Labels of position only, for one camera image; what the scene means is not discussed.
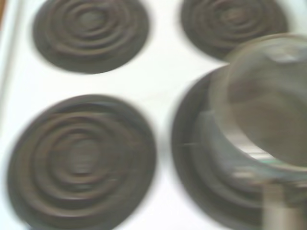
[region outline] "white enamel surface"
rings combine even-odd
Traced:
[[[293,31],[307,32],[305,0],[280,0],[293,12]],[[96,75],[52,66],[36,51],[32,22],[45,0],[9,0],[0,40],[0,82],[6,80],[0,105],[0,219],[10,230],[26,230],[12,211],[6,171],[16,140],[42,111],[83,94],[105,94],[134,105],[152,124],[159,163],[150,192],[117,230],[223,230],[186,194],[170,159],[169,132],[175,109],[196,79],[222,66],[195,48],[180,26],[182,0],[143,0],[150,15],[150,37],[143,50],[114,71]],[[10,38],[12,28],[16,39]]]

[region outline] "white stovetop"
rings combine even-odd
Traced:
[[[6,229],[27,229],[12,211],[5,184],[9,156],[18,136],[46,108],[93,93],[119,97],[138,108],[151,121],[159,145],[157,172],[148,195],[116,229],[225,229],[206,217],[183,190],[169,149],[170,122],[184,92],[196,79],[224,63],[203,54],[183,34],[183,0],[141,1],[151,19],[150,38],[142,51],[121,68],[84,75],[53,67],[34,48],[32,22],[45,0],[8,0],[0,40],[0,83],[5,82],[0,88],[4,94],[0,105],[0,219]],[[307,33],[305,0],[280,1],[293,15],[292,30]]]

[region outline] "stovetop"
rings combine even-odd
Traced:
[[[227,229],[192,201],[171,156],[172,123],[185,93],[199,78],[227,64],[201,51],[185,34],[181,23],[183,0],[141,0],[149,18],[144,46],[129,62],[98,74],[56,67],[38,52],[32,35],[33,24],[45,2],[8,1],[1,29],[0,216],[3,226],[29,229],[15,214],[6,185],[11,154],[21,134],[41,113],[59,102],[80,95],[101,94],[124,100],[136,108],[149,121],[157,143],[156,170],[148,193],[133,214],[115,229]],[[279,0],[278,3],[287,16],[289,31],[307,33],[307,2]]]

